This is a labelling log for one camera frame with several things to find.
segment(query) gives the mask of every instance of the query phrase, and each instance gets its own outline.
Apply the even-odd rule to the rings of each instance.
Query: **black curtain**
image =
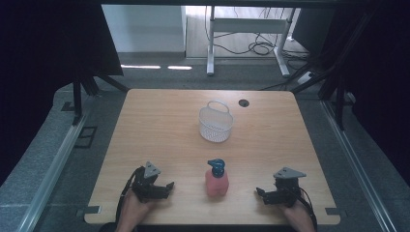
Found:
[[[1,184],[59,88],[90,70],[123,74],[101,5],[55,2],[0,3]]]
[[[410,185],[409,22],[405,1],[381,1],[343,76],[353,112]]]

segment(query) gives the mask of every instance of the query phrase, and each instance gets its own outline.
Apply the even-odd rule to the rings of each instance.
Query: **blue bottle cap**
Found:
[[[225,172],[225,162],[222,159],[208,160],[208,164],[212,166],[212,175],[215,178],[221,178]]]

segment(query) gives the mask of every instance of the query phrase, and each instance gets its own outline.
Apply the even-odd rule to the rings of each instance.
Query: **wooden table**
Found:
[[[235,118],[222,143],[199,133],[198,114],[208,101],[227,102]],[[242,107],[239,100],[248,100]],[[229,177],[228,193],[210,199],[205,192],[207,160],[221,158]],[[337,224],[328,216],[334,199],[292,93],[217,90],[130,90],[112,135],[89,206],[89,223],[115,220],[121,190],[146,161],[161,169],[155,185],[175,182],[166,200],[144,224],[285,224],[276,206],[266,206],[255,192],[275,190],[273,174],[284,166],[305,172],[307,191],[319,224]]]

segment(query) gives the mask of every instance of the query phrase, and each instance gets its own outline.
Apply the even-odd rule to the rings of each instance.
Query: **gray floor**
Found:
[[[188,40],[188,44],[196,44],[192,41],[197,41],[206,45],[203,37],[200,39],[202,42],[195,36],[192,37],[193,40]],[[294,49],[300,49],[294,44],[287,43]],[[196,52],[190,47],[187,48],[188,57],[205,57],[200,53],[203,51]],[[220,58],[216,60],[215,75],[207,76],[205,59],[187,59],[163,54],[160,56],[120,54],[123,65],[159,65],[161,68],[159,70],[124,69],[124,76],[114,76],[114,78],[130,88],[163,89],[262,90],[284,81],[273,56],[268,56],[268,59],[254,59],[253,55],[239,59],[236,57],[228,53],[221,53]],[[300,62],[293,64],[296,68],[303,65]],[[170,65],[191,66],[192,69],[171,71],[166,68]],[[100,225],[90,225],[84,222],[83,212],[97,180],[126,94],[98,78],[96,80],[101,90],[96,97],[88,99],[92,107],[84,124],[84,127],[95,130],[95,137],[88,148],[84,146],[86,147],[90,142],[89,138],[76,140],[77,147],[71,150],[61,175],[55,174],[59,178],[43,213],[35,218],[35,221],[38,220],[35,231],[98,231],[100,228]],[[383,231],[375,214],[377,210],[372,208],[370,198],[361,186],[360,179],[355,175],[323,102],[317,98],[320,84],[296,95],[313,146],[341,214],[339,225],[321,225],[319,231]],[[297,85],[296,81],[293,81],[287,89]],[[284,86],[278,86],[266,90],[285,89]],[[85,93],[83,93],[83,99],[87,99]],[[54,106],[43,127],[7,182],[0,188],[0,231],[15,231],[21,224],[27,209],[33,205],[33,196],[38,192],[49,166],[53,163],[66,135],[72,128],[73,112],[62,110],[66,102],[73,102],[71,85],[56,92]],[[408,211],[410,188],[357,122],[349,105],[344,109],[344,126],[346,128],[344,134],[348,137],[377,196],[390,215],[396,231],[410,231],[408,228],[410,223],[407,221],[410,218]],[[242,230],[272,231],[272,228],[244,227]]]

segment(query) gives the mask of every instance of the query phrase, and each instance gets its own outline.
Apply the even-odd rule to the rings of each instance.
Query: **metal frame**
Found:
[[[390,216],[381,197],[371,183],[371,180],[368,178],[365,169],[363,168],[362,163],[358,158],[358,155],[350,144],[349,138],[345,134],[344,130],[341,130],[337,122],[334,120],[335,113],[332,110],[331,104],[329,103],[329,101],[321,101],[321,104],[323,109],[325,110],[328,121],[335,132],[335,136],[337,137],[337,140],[344,151],[344,155],[346,155],[352,171],[355,174],[360,186],[362,187],[362,191],[368,201],[371,210],[373,210],[381,229],[384,232],[396,232],[392,217]]]
[[[51,195],[58,179],[60,178],[60,174],[63,171],[67,159],[70,156],[73,145],[78,138],[78,135],[80,134],[87,117],[91,113],[94,100],[94,97],[88,97],[85,100],[83,104],[83,114],[80,116],[77,124],[70,127],[66,138],[58,149],[58,152],[55,155],[52,164],[45,173],[42,183],[40,184],[39,189],[34,195],[33,200],[31,201],[16,231],[34,230],[37,221],[39,220],[45,207],[45,204],[47,203],[49,196]]]
[[[241,33],[270,33],[281,34],[278,46],[275,47],[274,53],[277,57],[280,71],[283,77],[290,75],[283,60],[282,51],[286,42],[287,34],[292,25],[295,8],[292,8],[287,19],[260,19],[260,18],[215,18],[215,6],[212,6],[209,28],[209,45],[208,45],[208,75],[214,74],[215,50],[214,50],[214,33],[215,32],[241,32]]]

